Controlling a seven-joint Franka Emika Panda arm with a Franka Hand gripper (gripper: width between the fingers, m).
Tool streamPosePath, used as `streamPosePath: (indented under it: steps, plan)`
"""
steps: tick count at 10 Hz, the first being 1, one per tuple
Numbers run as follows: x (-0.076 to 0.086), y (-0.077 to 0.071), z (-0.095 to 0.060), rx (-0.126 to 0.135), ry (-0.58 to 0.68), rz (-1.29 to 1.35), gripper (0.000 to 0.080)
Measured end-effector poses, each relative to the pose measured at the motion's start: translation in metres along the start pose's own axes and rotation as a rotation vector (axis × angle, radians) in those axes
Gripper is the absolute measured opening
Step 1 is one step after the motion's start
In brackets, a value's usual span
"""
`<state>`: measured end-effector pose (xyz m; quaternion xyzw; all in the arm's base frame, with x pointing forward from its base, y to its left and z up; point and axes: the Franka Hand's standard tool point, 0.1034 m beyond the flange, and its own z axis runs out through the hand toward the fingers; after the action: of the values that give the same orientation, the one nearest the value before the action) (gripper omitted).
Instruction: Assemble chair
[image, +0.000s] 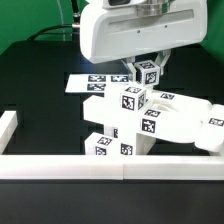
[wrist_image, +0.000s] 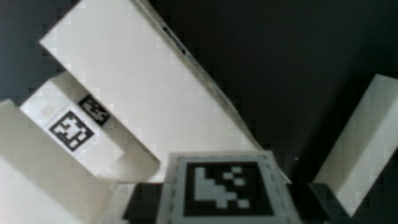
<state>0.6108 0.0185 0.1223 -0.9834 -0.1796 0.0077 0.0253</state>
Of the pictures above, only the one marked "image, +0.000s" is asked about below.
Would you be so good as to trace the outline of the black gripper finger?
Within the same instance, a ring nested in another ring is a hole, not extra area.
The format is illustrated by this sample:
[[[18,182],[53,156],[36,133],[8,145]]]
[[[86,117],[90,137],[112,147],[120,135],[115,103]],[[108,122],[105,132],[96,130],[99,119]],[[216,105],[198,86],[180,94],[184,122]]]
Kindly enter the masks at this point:
[[[158,53],[155,63],[160,67],[160,75],[164,74],[164,68],[170,56],[171,56],[170,49],[162,50]]]
[[[131,81],[135,81],[136,80],[136,68],[134,67],[134,62],[135,62],[134,58],[122,59],[122,63],[124,64],[124,66],[128,70],[129,79]]]

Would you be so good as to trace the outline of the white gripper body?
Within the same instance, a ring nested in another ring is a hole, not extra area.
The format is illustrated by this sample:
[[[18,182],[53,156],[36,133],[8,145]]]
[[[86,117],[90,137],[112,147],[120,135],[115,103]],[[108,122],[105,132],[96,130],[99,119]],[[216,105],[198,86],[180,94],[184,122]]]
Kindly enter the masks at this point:
[[[80,49],[102,63],[198,43],[207,33],[207,0],[86,0]]]

